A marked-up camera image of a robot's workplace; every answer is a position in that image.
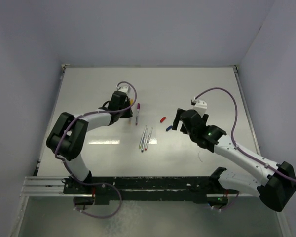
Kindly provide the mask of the yellow-end white marker pen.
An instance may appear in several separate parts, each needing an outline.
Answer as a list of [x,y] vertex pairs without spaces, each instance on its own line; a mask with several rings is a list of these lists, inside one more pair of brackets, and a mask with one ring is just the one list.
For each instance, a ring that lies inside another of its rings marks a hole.
[[130,118],[129,118],[129,124],[132,123],[132,118],[133,118],[133,111],[132,111],[132,107],[130,108]]

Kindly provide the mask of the purple-end white marker pen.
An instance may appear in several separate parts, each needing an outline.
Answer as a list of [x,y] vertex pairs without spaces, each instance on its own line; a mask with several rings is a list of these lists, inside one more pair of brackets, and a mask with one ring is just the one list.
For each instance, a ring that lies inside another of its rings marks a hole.
[[135,126],[138,125],[138,121],[139,121],[139,114],[140,114],[140,109],[136,110],[136,117],[135,117]]

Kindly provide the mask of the red-end white marker pen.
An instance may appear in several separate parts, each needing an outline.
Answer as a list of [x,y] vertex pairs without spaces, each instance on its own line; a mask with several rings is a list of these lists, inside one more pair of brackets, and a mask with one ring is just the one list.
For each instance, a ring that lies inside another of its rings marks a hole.
[[145,143],[145,146],[144,146],[144,151],[146,151],[148,149],[148,145],[149,145],[149,142],[150,142],[150,139],[151,139],[151,136],[152,136],[152,132],[153,132],[153,127],[151,128],[149,134],[148,134],[148,137],[147,137],[147,140],[146,140],[146,143]]

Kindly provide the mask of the blue-end white marker pen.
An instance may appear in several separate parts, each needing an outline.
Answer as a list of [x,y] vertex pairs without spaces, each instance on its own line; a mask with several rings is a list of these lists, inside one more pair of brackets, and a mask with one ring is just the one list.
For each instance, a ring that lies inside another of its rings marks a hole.
[[145,146],[145,143],[146,143],[146,140],[147,140],[147,135],[148,135],[148,129],[146,130],[144,142],[143,142],[143,145],[142,145],[142,148],[141,148],[142,153],[144,152],[144,146]]

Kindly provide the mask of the green-end white marker pen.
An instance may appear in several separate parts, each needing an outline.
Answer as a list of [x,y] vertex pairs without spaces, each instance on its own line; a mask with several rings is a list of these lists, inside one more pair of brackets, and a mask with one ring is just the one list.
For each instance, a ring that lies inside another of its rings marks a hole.
[[142,136],[141,136],[141,139],[140,139],[139,149],[142,148],[142,145],[143,145],[143,142],[144,142],[144,138],[145,138],[146,130],[147,130],[147,126],[145,125],[144,130],[143,130],[143,133],[142,133]]

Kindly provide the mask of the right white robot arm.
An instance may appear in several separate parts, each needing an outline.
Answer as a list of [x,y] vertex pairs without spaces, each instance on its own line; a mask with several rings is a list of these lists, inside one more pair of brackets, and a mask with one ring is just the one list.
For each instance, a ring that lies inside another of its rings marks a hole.
[[177,109],[173,121],[173,130],[187,134],[192,142],[233,162],[249,173],[248,176],[237,175],[224,170],[210,180],[210,189],[221,193],[225,189],[237,190],[251,194],[273,211],[281,212],[296,191],[295,171],[291,164],[278,164],[268,160],[240,145],[235,145],[224,130],[207,125],[208,115],[201,116],[196,110]]

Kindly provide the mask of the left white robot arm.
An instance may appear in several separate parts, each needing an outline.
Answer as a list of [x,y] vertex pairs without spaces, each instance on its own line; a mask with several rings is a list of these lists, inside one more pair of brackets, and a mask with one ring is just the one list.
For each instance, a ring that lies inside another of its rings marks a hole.
[[61,160],[72,178],[76,179],[74,188],[81,194],[91,190],[92,174],[86,167],[81,151],[87,132],[99,127],[110,126],[120,118],[132,116],[129,87],[118,88],[111,99],[98,110],[75,116],[63,112],[58,117],[47,140],[47,147]]

